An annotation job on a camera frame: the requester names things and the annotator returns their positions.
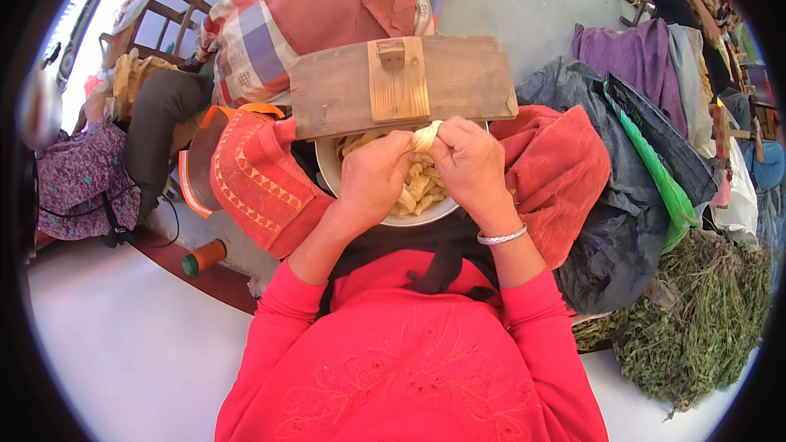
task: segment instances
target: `car wheel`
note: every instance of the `car wheel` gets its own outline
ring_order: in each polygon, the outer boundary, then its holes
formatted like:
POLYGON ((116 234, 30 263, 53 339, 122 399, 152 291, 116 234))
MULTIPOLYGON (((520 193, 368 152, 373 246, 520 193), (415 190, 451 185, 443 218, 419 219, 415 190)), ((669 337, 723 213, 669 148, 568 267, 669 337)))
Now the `car wheel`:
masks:
POLYGON ((71 69, 74 68, 74 52, 69 50, 63 54, 63 59, 60 61, 60 74, 68 79, 71 75, 71 69))

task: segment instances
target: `green bag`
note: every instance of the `green bag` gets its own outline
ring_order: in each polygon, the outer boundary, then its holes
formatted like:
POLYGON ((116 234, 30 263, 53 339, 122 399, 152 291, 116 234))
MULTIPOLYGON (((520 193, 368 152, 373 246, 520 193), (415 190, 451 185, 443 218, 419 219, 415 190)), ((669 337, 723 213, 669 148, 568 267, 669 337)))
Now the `green bag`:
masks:
POLYGON ((696 212, 693 210, 688 195, 682 187, 674 181, 671 174, 666 171, 663 163, 658 158, 649 142, 641 134, 641 130, 634 124, 622 108, 612 99, 608 94, 608 81, 603 83, 603 94, 606 100, 612 105, 614 113, 619 117, 619 122, 622 123, 625 133, 630 137, 636 147, 636 152, 641 156, 644 166, 650 176, 653 177, 655 185, 658 187, 660 197, 666 205, 666 210, 669 212, 671 222, 669 228, 666 230, 666 244, 663 246, 663 253, 668 253, 684 238, 691 227, 699 227, 699 221, 696 220, 696 212))

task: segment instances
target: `white bowl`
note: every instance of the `white bowl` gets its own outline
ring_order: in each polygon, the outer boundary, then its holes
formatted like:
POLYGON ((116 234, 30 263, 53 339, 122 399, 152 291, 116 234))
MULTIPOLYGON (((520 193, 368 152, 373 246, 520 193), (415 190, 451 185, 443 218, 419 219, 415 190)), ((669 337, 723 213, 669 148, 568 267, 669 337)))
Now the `white bowl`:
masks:
MULTIPOLYGON (((336 196, 341 193, 341 162, 336 156, 336 144, 340 139, 319 139, 315 145, 317 147, 317 164, 322 172, 322 177, 328 183, 328 188, 336 196)), ((416 228, 420 225, 438 221, 444 216, 449 215, 458 208, 458 204, 448 197, 443 201, 429 205, 420 215, 396 216, 388 215, 382 221, 382 225, 393 228, 416 228)))

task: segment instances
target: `bracelet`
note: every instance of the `bracelet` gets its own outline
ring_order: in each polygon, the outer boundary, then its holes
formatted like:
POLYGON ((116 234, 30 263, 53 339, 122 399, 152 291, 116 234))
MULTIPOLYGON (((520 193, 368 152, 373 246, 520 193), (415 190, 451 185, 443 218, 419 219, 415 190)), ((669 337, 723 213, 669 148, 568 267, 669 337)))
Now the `bracelet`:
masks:
POLYGON ((503 242, 512 241, 516 238, 520 238, 521 236, 526 234, 526 222, 524 222, 524 226, 522 226, 520 231, 516 231, 512 234, 503 235, 499 238, 484 238, 483 231, 478 232, 478 242, 485 246, 495 246, 496 244, 502 244, 503 242))

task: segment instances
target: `red shirt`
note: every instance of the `red shirt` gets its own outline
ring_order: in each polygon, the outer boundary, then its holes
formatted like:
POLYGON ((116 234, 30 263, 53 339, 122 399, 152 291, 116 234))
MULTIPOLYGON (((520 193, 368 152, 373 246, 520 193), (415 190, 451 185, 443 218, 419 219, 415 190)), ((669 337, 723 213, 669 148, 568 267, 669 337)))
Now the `red shirt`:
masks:
POLYGON ((551 271, 502 289, 467 260, 448 293, 407 290, 433 253, 398 251, 323 286, 276 270, 216 440, 607 440, 551 271))

